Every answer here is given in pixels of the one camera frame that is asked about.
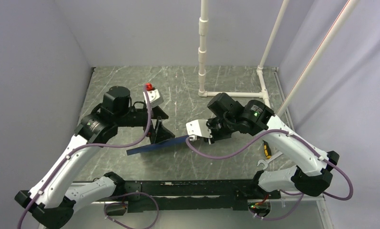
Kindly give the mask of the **blue photo frame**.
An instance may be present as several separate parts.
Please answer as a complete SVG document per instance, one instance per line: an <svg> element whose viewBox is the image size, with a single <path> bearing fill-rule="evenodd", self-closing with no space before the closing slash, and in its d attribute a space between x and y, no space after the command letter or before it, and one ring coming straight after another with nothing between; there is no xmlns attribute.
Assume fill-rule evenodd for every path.
<svg viewBox="0 0 380 229"><path fill-rule="evenodd" d="M157 144L144 145L137 148L128 149L126 151L126 154L128 156L131 156L131 155L135 155L139 153L151 152L151 151L159 150L159 149L170 147L170 146L175 146L177 144L184 143L187 137L188 135L184 135L184 136L180 136L176 138L171 138Z"/></svg>

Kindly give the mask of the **yellow black screwdriver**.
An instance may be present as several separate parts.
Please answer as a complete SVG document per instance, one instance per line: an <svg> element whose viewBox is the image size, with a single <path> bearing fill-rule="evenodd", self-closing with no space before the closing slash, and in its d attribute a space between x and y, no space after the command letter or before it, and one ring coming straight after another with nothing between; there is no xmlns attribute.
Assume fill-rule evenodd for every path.
<svg viewBox="0 0 380 229"><path fill-rule="evenodd" d="M270 159L272 157L272 152L271 152L271 148L268 142L263 141L263 146L264 146L264 154L265 154L266 159Z"/></svg>

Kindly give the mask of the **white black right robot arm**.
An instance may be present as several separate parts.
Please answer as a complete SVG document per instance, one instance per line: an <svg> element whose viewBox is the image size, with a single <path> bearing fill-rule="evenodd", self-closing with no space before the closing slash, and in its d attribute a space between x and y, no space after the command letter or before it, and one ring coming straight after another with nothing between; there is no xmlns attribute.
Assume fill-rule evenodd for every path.
<svg viewBox="0 0 380 229"><path fill-rule="evenodd" d="M316 197L330 186L333 175L327 162L336 164L339 154L306 143L263 102L250 100L243 106L228 94L219 93L207 108L215 115L206 123L213 142L230 138L234 132L257 136L295 163L287 169L257 172L250 185L254 197L262 198L268 192L294 188Z"/></svg>

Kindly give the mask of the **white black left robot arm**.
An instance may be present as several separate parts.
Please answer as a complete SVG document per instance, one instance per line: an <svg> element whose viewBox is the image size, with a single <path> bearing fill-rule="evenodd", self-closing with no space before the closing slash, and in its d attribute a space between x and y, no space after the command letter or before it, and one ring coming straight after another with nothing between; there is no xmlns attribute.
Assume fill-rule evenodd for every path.
<svg viewBox="0 0 380 229"><path fill-rule="evenodd" d="M120 127L142 127L143 138L159 143L173 134L162 128L168 115L160 108L163 97L150 83L143 87L142 108L136 108L130 90L114 86L104 95L101 103L76 127L65 151L47 174L31 189L21 190L15 201L49 229L62 228L75 212L102 198L121 199L126 193L125 180L108 172L87 185L70 186L89 160L108 141L117 135Z"/></svg>

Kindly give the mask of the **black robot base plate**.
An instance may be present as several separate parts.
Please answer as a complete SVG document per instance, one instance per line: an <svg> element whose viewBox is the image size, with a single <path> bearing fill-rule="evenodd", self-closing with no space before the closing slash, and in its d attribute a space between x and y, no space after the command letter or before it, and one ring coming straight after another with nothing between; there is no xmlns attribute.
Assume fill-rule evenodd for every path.
<svg viewBox="0 0 380 229"><path fill-rule="evenodd" d="M102 201L124 200L129 213L150 210L220 209L248 210L253 201L279 199L279 191L265 192L251 179L126 181L125 193L102 198Z"/></svg>

